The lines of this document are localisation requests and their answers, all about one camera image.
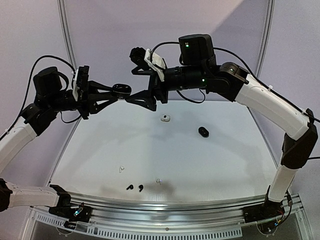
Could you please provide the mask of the small black charging case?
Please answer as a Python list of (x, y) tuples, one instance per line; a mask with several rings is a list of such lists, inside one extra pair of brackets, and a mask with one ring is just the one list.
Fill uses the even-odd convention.
[(117, 83), (112, 86), (111, 95), (117, 99), (126, 99), (132, 93), (132, 88), (127, 84)]

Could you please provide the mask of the large black charging case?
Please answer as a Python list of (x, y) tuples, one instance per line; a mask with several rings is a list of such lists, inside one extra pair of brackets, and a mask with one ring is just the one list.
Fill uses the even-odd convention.
[(209, 131), (208, 131), (205, 127), (203, 127), (203, 126), (201, 126), (201, 127), (198, 128), (198, 133), (199, 133), (203, 138), (208, 138), (209, 135), (210, 135)]

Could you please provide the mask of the black stem earbud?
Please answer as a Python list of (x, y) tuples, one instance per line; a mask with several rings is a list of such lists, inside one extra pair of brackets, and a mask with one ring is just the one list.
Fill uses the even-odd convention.
[(132, 184), (126, 188), (126, 190), (133, 190), (133, 189), (134, 189), (134, 186)]
[(138, 188), (139, 188), (139, 192), (141, 192), (144, 189), (144, 186), (141, 184), (138, 186)]

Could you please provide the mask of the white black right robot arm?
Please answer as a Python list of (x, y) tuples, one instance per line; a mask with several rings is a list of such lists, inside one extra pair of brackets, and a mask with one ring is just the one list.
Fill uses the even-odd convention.
[(131, 50), (129, 57), (136, 65), (132, 74), (149, 76), (149, 85), (128, 97), (127, 102), (155, 111), (157, 102), (168, 102), (171, 91), (200, 89), (251, 108), (281, 128), (285, 135), (280, 164), (258, 208), (262, 218), (269, 218), (288, 197), (290, 184), (316, 145), (318, 131), (313, 112), (299, 108), (267, 86), (245, 62), (217, 64), (217, 47), (209, 34), (181, 36), (177, 44), (180, 66), (171, 68), (155, 49)]

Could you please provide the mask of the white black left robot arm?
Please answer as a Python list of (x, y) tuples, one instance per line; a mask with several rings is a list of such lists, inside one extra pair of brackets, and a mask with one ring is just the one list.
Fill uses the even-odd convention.
[[(63, 88), (69, 79), (58, 68), (51, 66), (33, 77), (34, 102), (24, 108), (13, 127), (0, 138), (0, 169), (4, 170), (11, 160), (31, 141), (40, 136), (56, 119), (59, 112), (78, 111), (80, 118), (97, 114), (119, 99), (128, 97), (131, 88), (123, 84), (112, 87), (89, 80), (89, 67), (81, 66), (74, 71), (75, 85)], [(46, 206), (56, 209), (63, 217), (74, 213), (70, 194), (58, 185), (48, 187), (18, 185), (1, 179), (0, 210), (20, 206)]]

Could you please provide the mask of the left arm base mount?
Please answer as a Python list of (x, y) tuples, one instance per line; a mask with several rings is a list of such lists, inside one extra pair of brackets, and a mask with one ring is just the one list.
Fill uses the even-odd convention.
[(63, 227), (72, 230), (76, 228), (78, 222), (89, 223), (92, 211), (93, 208), (83, 202), (81, 204), (50, 207), (48, 210), (51, 215), (66, 219)]

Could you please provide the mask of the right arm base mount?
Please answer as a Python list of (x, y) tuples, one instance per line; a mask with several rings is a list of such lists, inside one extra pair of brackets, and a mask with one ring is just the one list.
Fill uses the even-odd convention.
[(252, 223), (280, 216), (280, 219), (275, 223), (275, 225), (278, 226), (291, 214), (293, 201), (289, 195), (287, 195), (287, 203), (289, 206), (287, 216), (285, 216), (285, 208), (282, 201), (272, 202), (268, 198), (261, 204), (243, 207), (241, 210), (244, 221), (245, 223)]

